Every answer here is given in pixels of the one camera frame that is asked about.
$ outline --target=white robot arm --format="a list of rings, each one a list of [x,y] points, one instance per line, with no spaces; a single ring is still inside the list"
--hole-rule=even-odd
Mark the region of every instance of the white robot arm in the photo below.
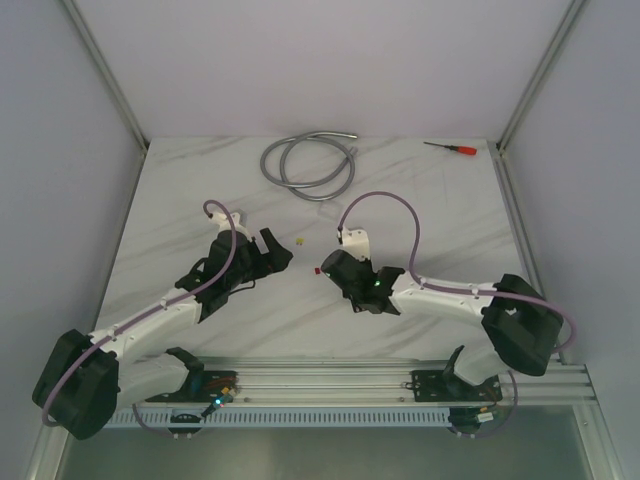
[[[497,283],[469,284],[421,278],[418,284],[402,268],[383,267],[374,272],[367,233],[359,228],[339,232],[342,248],[322,264],[322,271],[351,301],[355,312],[374,314],[436,314],[481,329],[486,335],[473,345],[461,346],[443,371],[454,396],[468,387],[514,369],[541,376],[562,327],[562,318],[544,308],[502,298],[444,293],[421,284],[461,291],[505,291],[541,298],[523,279],[504,275]]]
[[[235,253],[217,280],[214,277],[230,256],[232,232],[227,217],[214,213],[210,218],[219,231],[209,255],[158,302],[128,319],[88,335],[77,330],[62,335],[36,385],[33,401],[46,410],[52,391],[82,355],[88,356],[64,382],[49,408],[49,415],[78,439],[94,435],[122,407],[159,394],[180,391],[185,400],[195,394],[200,388],[202,363],[178,347],[165,351],[166,339],[206,320],[227,303],[238,285],[283,271],[293,257],[269,229],[260,231],[268,248],[267,253],[261,253],[243,215],[231,216],[236,230]]]

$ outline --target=red object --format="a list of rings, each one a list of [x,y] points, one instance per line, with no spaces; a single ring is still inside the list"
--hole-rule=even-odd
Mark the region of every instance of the red object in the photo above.
[[[424,143],[425,145],[433,145],[434,147],[446,148],[447,150],[452,150],[454,152],[458,152],[463,155],[469,155],[471,157],[475,156],[475,154],[478,153],[478,149],[473,147],[459,147],[457,145],[440,145],[439,143],[431,143],[431,142],[422,142],[422,143]]]
[[[463,155],[474,156],[476,153],[478,153],[478,150],[473,147],[456,147],[456,152],[462,153]]]

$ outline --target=coiled hose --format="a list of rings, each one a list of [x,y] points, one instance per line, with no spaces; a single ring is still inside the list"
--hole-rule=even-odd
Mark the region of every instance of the coiled hose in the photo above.
[[[271,183],[274,183],[275,185],[279,185],[281,187],[288,188],[291,193],[293,193],[297,197],[302,198],[303,200],[308,200],[310,202],[322,202],[324,200],[330,200],[332,198],[336,198],[338,195],[341,195],[342,193],[344,193],[345,190],[349,188],[349,185],[351,185],[351,182],[353,182],[353,177],[356,174],[356,163],[355,163],[354,155],[357,152],[357,148],[352,147],[351,149],[348,149],[346,146],[342,145],[340,142],[337,142],[334,139],[327,138],[327,137],[358,138],[358,136],[354,133],[317,131],[317,132],[303,133],[302,135],[298,135],[295,137],[289,137],[289,138],[284,138],[282,140],[278,140],[277,142],[269,145],[267,149],[264,151],[264,153],[262,154],[262,157],[260,157],[260,170],[262,170],[262,174]],[[341,150],[344,153],[345,158],[340,163],[340,165],[338,165],[338,167],[326,177],[323,177],[319,180],[315,180],[313,182],[298,182],[298,183],[291,182],[287,178],[287,173],[285,171],[287,156],[289,155],[293,147],[307,140],[312,142],[321,142],[321,143],[326,143],[327,145],[331,145],[337,148],[338,150]],[[288,143],[288,145],[287,145],[287,148],[285,148],[284,152],[282,152],[282,155],[280,156],[280,178],[277,178],[271,175],[267,170],[267,157],[274,149],[278,148],[280,145],[284,145],[285,143]],[[347,177],[347,180],[344,182],[344,184],[334,192],[328,193],[326,195],[309,195],[307,193],[300,191],[301,189],[319,187],[320,185],[325,185],[329,183],[338,175],[340,175],[342,170],[344,170],[347,166],[349,167],[349,176]]]

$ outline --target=white wall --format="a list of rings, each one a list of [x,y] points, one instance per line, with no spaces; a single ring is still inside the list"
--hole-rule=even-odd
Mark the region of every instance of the white wall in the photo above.
[[[77,0],[148,137],[498,139],[568,0]]]
[[[0,476],[22,478],[55,339],[90,328],[138,164],[54,0],[0,2]]]
[[[591,2],[509,150],[543,283],[640,477],[640,2]]]

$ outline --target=purple cable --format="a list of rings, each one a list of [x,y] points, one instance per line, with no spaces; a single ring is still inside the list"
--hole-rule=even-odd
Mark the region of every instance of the purple cable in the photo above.
[[[136,422],[138,422],[138,425],[140,425],[147,432],[153,433],[155,435],[159,435],[164,438],[177,438],[176,436],[173,435],[173,433],[171,433],[168,430],[167,431],[159,430],[157,428],[150,427],[149,425],[144,423],[144,420],[142,420],[142,417],[140,416],[140,412],[138,411],[138,406],[135,403],[131,405],[131,409],[133,410],[133,416],[136,417]]]
[[[471,433],[462,433],[460,430],[458,430],[456,427],[454,427],[452,425],[451,427],[449,427],[449,429],[453,433],[455,433],[459,437],[464,437],[464,438],[487,438],[487,437],[492,437],[496,433],[504,430],[504,428],[507,426],[507,424],[510,423],[511,420],[513,419],[513,417],[515,416],[516,408],[518,408],[518,383],[516,382],[516,377],[513,376],[513,373],[511,372],[511,370],[507,371],[507,373],[511,377],[511,384],[513,385],[513,407],[511,407],[511,411],[509,412],[509,416],[507,418],[505,418],[504,422],[502,422],[502,424],[498,425],[496,428],[494,428],[490,432],[487,432],[487,433],[473,433],[473,434],[471,434]]]
[[[166,303],[167,307],[170,307],[171,305],[179,303],[179,302],[183,301],[184,299],[189,298],[189,297],[191,297],[193,295],[197,295],[198,293],[200,293],[205,288],[208,288],[211,285],[213,285],[215,282],[217,282],[218,279],[220,277],[222,277],[222,275],[224,275],[224,273],[227,271],[227,269],[229,268],[229,265],[231,265],[231,262],[233,261],[234,255],[236,254],[236,243],[237,243],[236,226],[233,223],[233,217],[231,216],[231,213],[229,212],[229,210],[227,210],[227,208],[222,203],[218,202],[217,200],[207,200],[202,205],[202,208],[204,210],[204,213],[209,218],[211,218],[213,216],[213,214],[211,212],[209,212],[209,210],[208,210],[209,205],[215,205],[220,210],[222,210],[222,212],[226,215],[227,220],[229,221],[229,226],[231,227],[231,250],[229,251],[229,256],[227,257],[227,261],[224,263],[224,265],[222,266],[220,271],[218,273],[216,273],[214,275],[214,277],[211,280],[209,280],[208,282],[203,283],[198,288],[195,288],[194,290],[191,290],[190,292],[183,293],[182,295],[178,295],[177,297],[174,297],[174,298],[171,298],[171,299],[167,300],[167,303]],[[154,313],[159,312],[160,310],[162,310],[162,308],[163,308],[162,305],[156,305],[155,307],[151,307],[149,310],[145,310],[144,312],[136,315],[134,318],[129,320],[124,325],[122,325],[122,326],[118,327],[117,329],[115,329],[114,330],[114,334],[116,336],[117,335],[121,335],[123,332],[125,332],[128,329],[130,329],[134,325],[140,323],[145,318],[148,318],[149,316],[153,315]],[[47,397],[46,402],[44,402],[44,406],[42,407],[42,423],[44,423],[48,427],[56,427],[58,425],[58,423],[52,422],[51,420],[49,420],[49,410],[51,409],[51,405],[53,404],[53,401],[56,399],[56,397],[60,393],[60,390],[62,390],[62,387],[65,385],[65,383],[67,383],[69,378],[71,378],[71,376],[75,373],[75,371],[80,367],[80,365],[82,365],[84,363],[84,361],[93,354],[93,352],[98,350],[100,347],[102,347],[103,345],[105,345],[106,343],[108,343],[112,339],[113,339],[113,337],[107,335],[102,340],[99,340],[97,343],[94,343],[93,345],[91,345],[87,350],[85,350],[82,353],[82,355],[80,355],[78,357],[78,359],[75,362],[73,362],[71,364],[69,369],[66,372],[64,372],[64,375],[62,375],[62,377],[60,377],[60,380],[58,380],[58,383],[56,383],[56,385],[51,390],[51,393]]]
[[[360,201],[364,200],[365,198],[373,197],[376,195],[379,195],[382,197],[391,197],[399,201],[405,207],[407,207],[407,209],[409,209],[409,211],[411,212],[411,215],[413,216],[413,221],[415,222],[415,225],[416,225],[416,237],[413,242],[413,248],[411,249],[411,256],[409,257],[409,273],[411,275],[411,278],[413,278],[418,285],[429,288],[431,290],[438,291],[438,292],[443,292],[443,293],[453,293],[456,295],[508,298],[511,300],[518,300],[521,302],[533,303],[534,305],[540,305],[541,307],[548,308],[549,310],[557,313],[558,315],[561,315],[565,319],[565,321],[569,324],[569,327],[570,327],[569,338],[567,338],[567,340],[562,345],[559,345],[558,347],[553,349],[553,353],[561,352],[562,350],[570,347],[573,344],[573,342],[576,339],[576,330],[577,330],[575,321],[565,311],[547,302],[546,300],[542,300],[540,298],[535,298],[535,297],[529,297],[527,295],[520,295],[517,293],[496,292],[493,290],[478,290],[476,293],[471,290],[467,290],[466,288],[443,287],[440,285],[434,285],[432,283],[428,283],[426,281],[423,282],[423,280],[420,279],[418,274],[415,272],[415,265],[414,265],[416,261],[416,254],[418,253],[418,246],[420,245],[420,220],[418,219],[418,214],[416,213],[415,209],[411,206],[411,204],[407,202],[404,198],[396,195],[395,193],[374,191],[374,192],[365,193],[364,195],[360,195],[353,202],[351,202],[351,204],[345,210],[344,214],[342,215],[342,218],[340,219],[340,223],[338,224],[338,231],[342,232],[342,228],[344,226],[345,220],[347,219],[347,215],[349,215],[349,212],[351,212],[353,207],[355,207]]]

